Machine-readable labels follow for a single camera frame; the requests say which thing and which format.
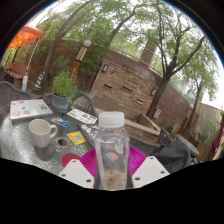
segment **tree trunk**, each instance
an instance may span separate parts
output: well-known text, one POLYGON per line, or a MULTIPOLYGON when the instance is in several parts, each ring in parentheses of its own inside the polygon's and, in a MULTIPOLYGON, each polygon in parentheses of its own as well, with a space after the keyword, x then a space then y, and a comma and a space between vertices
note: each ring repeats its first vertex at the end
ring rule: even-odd
POLYGON ((49 70, 49 67, 50 67, 50 63, 51 63, 51 58, 52 58, 52 55, 57 47, 57 44, 58 42, 63 38, 63 36, 65 35, 64 34, 64 31, 66 29, 66 27, 68 26, 68 24, 72 21, 72 19, 77 15, 77 13, 83 9, 87 4, 89 4, 90 2, 92 2, 94 0, 89 0, 88 2, 85 2, 84 4, 82 4, 78 9, 75 10, 75 12, 73 12, 71 14, 71 16, 66 20, 66 22, 61 26, 61 28, 59 29, 52 45, 51 45, 51 48, 48 52, 48 55, 47 55, 47 58, 46 58, 46 61, 45 61, 45 64, 44 64, 44 69, 43 69, 43 72, 45 73, 44 75, 44 79, 43 79, 43 90, 47 90, 48 88, 48 84, 47 84, 47 77, 48 77, 48 70, 49 70))
POLYGON ((121 29, 121 27, 122 27, 128 20, 130 20, 130 19, 135 15, 135 9, 136 9, 136 8, 134 8, 133 11, 132 11, 132 13, 131 13, 128 17, 126 17, 124 20, 122 20, 122 21, 118 24, 118 26, 111 32, 111 35, 110 35, 110 43, 109 43, 109 45, 110 45, 111 42, 113 41, 114 36, 115 36, 115 35, 119 32, 119 30, 121 29))
POLYGON ((48 84, 47 84, 48 70, 50 67, 51 58, 53 56, 53 53, 57 47, 58 42, 60 41, 59 39, 60 39, 59 37, 54 39, 54 42, 52 43, 51 48, 48 52, 47 58, 45 60, 45 64, 44 64, 44 68, 43 68, 43 72, 45 73, 44 78, 43 78, 43 87, 42 87, 43 90, 47 90, 47 88, 48 88, 48 84))
POLYGON ((149 118, 152 118, 152 116, 154 115, 155 113, 155 109, 156 109, 156 106, 157 104, 159 103, 159 100, 160 98, 162 97, 167 85, 169 83, 169 80, 167 79, 162 79, 160 85, 159 85, 159 89, 157 90, 154 98, 153 98, 153 101, 152 101, 152 104, 148 110, 148 112, 146 113, 146 116, 149 117, 149 118))
POLYGON ((194 102, 194 107, 193 107, 193 110, 191 112, 189 121, 188 121, 187 126, 186 126, 186 129, 188 129, 188 130, 190 130, 190 128, 191 128, 191 123, 193 121, 193 117, 194 117, 194 114, 195 114, 195 111, 196 111, 196 108, 197 108, 197 105, 198 105, 198 99, 199 99, 201 89, 202 89, 202 84, 200 83, 200 86, 197 90, 197 95, 196 95, 196 99, 195 99, 195 102, 194 102))

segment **coffee mug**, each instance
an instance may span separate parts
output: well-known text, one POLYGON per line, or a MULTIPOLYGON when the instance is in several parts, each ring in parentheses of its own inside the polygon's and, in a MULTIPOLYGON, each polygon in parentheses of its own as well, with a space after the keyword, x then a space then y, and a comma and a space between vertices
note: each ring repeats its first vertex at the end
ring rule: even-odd
POLYGON ((30 135, 33 140, 33 144, 39 148, 46 147, 50 139, 53 138, 58 129, 55 125, 50 125, 47 121, 42 119, 34 119, 29 124, 30 135))

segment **paper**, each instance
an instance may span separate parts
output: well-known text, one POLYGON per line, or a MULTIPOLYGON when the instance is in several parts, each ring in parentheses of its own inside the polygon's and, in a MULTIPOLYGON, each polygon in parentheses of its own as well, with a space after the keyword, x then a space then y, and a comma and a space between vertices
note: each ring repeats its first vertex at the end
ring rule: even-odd
POLYGON ((80 131, 69 133, 67 135, 76 145, 86 142, 85 138, 83 137, 80 131))
POLYGON ((67 114, 79 121, 82 121, 83 123, 86 123, 86 124, 95 124, 95 122, 97 120, 96 117, 94 117, 90 114, 87 114, 85 112, 82 112, 81 110, 77 110, 77 109, 73 109, 70 112, 68 112, 67 114))

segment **plastic bottle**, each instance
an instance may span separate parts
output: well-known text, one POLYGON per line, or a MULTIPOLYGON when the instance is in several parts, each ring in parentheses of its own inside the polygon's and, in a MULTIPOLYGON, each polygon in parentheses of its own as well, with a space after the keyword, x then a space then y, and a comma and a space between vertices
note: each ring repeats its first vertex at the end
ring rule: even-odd
POLYGON ((104 190, 123 190, 129 167, 129 135, 124 128, 124 113, 100 113, 99 126, 94 142, 101 186, 104 190))

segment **stone wall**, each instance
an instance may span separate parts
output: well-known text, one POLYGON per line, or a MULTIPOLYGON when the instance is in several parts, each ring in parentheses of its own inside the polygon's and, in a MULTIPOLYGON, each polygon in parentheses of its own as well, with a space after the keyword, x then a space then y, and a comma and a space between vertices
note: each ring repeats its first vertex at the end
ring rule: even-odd
MULTIPOLYGON (((128 72, 135 74, 142 80, 145 80, 145 83, 150 83, 151 85, 156 86, 156 89, 158 89, 158 86, 160 85, 162 78, 155 72, 140 64, 138 61, 134 61, 133 59, 114 51, 111 51, 107 57, 104 57, 104 60, 110 61, 111 63, 122 68, 126 68, 128 72)), ((157 105, 157 109, 161 110, 161 114, 158 119, 152 118, 152 120, 160 127, 166 127, 171 122, 181 125, 188 108, 189 103, 187 100, 173 86, 168 84, 157 105)))
POLYGON ((127 69, 104 60, 91 92, 112 104, 130 109, 137 114, 146 114, 153 100, 153 89, 158 88, 127 69), (108 69, 103 72, 105 64, 108 65, 108 69))

